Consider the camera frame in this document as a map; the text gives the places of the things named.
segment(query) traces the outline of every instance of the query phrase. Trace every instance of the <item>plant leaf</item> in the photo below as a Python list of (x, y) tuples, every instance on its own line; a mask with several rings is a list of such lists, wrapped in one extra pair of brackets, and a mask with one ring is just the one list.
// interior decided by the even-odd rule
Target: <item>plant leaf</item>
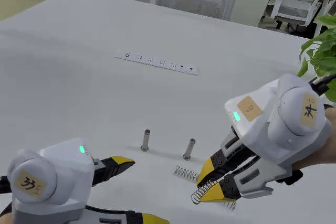
[(332, 101), (336, 102), (336, 79), (332, 80), (327, 84), (329, 90), (325, 93), (326, 97)]
[(307, 51), (307, 54), (308, 54), (308, 56), (309, 56), (310, 59), (313, 58), (313, 56), (314, 56), (314, 51), (315, 51), (315, 50), (317, 50), (317, 49), (309, 49), (309, 50)]
[(314, 66), (318, 76), (326, 76), (336, 73), (336, 57), (325, 57), (319, 60), (311, 60), (310, 63)]
[(323, 42), (324, 39), (325, 39), (328, 35), (335, 35), (335, 31), (336, 31), (336, 28), (328, 29), (328, 30), (326, 30), (325, 32), (323, 32), (322, 34), (320, 34), (319, 36), (316, 36), (315, 38), (312, 38), (312, 39), (308, 40), (306, 43), (304, 43), (304, 44), (301, 46), (301, 53), (300, 53), (300, 55), (299, 55), (299, 60), (301, 61), (301, 56), (302, 56), (302, 54), (303, 54), (304, 51), (305, 51), (306, 49), (308, 49), (312, 44), (315, 44), (316, 41)]
[(300, 70), (298, 72), (298, 77), (303, 76), (307, 71), (308, 71), (308, 62), (304, 58), (303, 62), (302, 62), (302, 65), (301, 65), (301, 68), (300, 68)]
[(328, 27), (336, 26), (336, 17), (335, 16), (325, 15), (325, 16), (320, 16), (317, 19), (324, 26), (328, 26)]

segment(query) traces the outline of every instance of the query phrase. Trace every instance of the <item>metal spring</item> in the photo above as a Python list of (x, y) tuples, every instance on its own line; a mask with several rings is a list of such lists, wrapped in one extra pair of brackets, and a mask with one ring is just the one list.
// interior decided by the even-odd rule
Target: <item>metal spring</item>
[(198, 177), (199, 177), (198, 173), (193, 172), (192, 170), (189, 170), (187, 168), (181, 167), (179, 165), (176, 166), (174, 174), (177, 174), (193, 182), (197, 182)]
[[(191, 201), (194, 204), (198, 205), (201, 202), (201, 198), (210, 190), (210, 188), (212, 188), (217, 183), (218, 181), (216, 180), (209, 180), (204, 186), (200, 187), (197, 191), (191, 194)], [(235, 201), (224, 201), (222, 202), (222, 205), (231, 210), (235, 210), (236, 208)]]

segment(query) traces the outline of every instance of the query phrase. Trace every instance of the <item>tan sticker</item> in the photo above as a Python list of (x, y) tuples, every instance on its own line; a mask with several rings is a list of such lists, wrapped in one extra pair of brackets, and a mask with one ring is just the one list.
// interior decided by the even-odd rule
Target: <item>tan sticker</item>
[(252, 122), (262, 114), (261, 108), (259, 108), (250, 96), (242, 99), (237, 106), (249, 122)]
[(26, 194), (38, 198), (46, 188), (46, 183), (25, 170), (21, 170), (19, 176), (15, 180), (14, 186), (24, 191)]
[(301, 121), (302, 125), (314, 128), (316, 124), (317, 108), (319, 105), (319, 99), (311, 93), (305, 93), (302, 111)]

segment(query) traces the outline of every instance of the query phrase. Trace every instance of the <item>electrical outlet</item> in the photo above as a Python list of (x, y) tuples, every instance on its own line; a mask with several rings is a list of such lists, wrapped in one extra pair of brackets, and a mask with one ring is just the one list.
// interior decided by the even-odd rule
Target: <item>electrical outlet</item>
[(126, 53), (121, 53), (117, 52), (117, 55), (115, 56), (118, 59), (123, 59), (123, 60), (129, 60), (129, 61), (134, 61), (154, 67), (159, 67), (159, 68), (165, 68), (165, 69), (170, 69), (182, 73), (188, 73), (188, 74), (193, 74), (193, 75), (198, 75), (198, 68), (193, 65), (189, 64), (177, 64), (174, 62), (169, 62), (166, 60), (156, 60), (153, 57), (147, 57), (147, 56), (141, 56), (139, 54), (133, 54), (131, 52), (126, 52)]
[(141, 55), (137, 55), (135, 59), (140, 61), (140, 60), (142, 60), (142, 56)]

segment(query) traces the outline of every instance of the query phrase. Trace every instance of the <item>black strap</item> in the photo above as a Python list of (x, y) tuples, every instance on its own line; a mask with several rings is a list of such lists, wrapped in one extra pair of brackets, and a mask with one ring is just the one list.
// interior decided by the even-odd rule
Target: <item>black strap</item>
[(302, 177), (303, 177), (302, 171), (300, 171), (300, 170), (294, 170), (292, 172), (292, 176), (287, 177), (287, 178), (283, 178), (283, 179), (278, 179), (278, 180), (276, 180), (276, 182), (278, 182), (278, 183), (285, 182), (286, 185), (290, 186), (290, 185), (294, 184), (296, 181), (298, 181)]
[(2, 211), (0, 217), (9, 214), (10, 212), (12, 212), (12, 203), (9, 203), (9, 205)]

